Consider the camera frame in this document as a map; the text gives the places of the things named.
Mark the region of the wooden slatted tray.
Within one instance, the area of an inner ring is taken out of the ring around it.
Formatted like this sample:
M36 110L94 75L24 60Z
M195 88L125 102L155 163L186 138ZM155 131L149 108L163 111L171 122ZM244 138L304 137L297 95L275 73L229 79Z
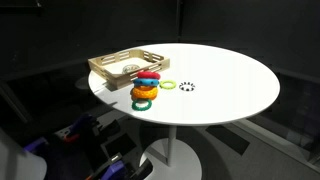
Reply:
M159 72L170 67L170 59L142 49L124 50L88 60L90 69L114 89L132 83L139 71Z

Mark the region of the purple and black equipment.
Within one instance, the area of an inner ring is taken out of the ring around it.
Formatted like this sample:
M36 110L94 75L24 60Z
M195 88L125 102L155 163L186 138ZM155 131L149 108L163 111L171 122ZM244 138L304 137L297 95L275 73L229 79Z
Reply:
M146 180L153 164L145 159L133 167L126 155L135 148L116 119L105 124L89 114L24 147L46 160L44 180Z

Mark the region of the white table pedestal base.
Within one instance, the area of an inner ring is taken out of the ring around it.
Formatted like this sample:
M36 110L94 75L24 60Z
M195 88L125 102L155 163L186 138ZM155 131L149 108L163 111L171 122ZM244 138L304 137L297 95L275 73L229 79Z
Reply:
M169 136L149 145L140 163L149 160L152 172L144 180L201 180L202 167L196 152L176 138L177 127L169 127Z

